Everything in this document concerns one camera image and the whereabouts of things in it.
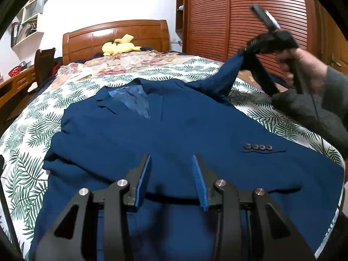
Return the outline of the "grey sleeved right forearm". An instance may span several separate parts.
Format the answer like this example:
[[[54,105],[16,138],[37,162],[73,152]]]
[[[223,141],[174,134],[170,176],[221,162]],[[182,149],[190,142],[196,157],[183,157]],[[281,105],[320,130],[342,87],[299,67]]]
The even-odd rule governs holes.
[[[347,124],[347,76],[332,67],[327,68],[322,107]]]

